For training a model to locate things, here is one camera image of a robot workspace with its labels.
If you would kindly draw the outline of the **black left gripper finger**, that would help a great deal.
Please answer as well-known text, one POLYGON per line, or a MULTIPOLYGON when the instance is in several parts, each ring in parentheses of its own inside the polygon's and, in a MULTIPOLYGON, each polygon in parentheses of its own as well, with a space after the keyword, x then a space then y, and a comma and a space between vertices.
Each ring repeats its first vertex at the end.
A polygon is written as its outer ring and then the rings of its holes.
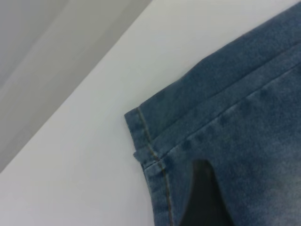
POLYGON ((233 226, 209 161, 193 162, 191 193, 181 226, 233 226))

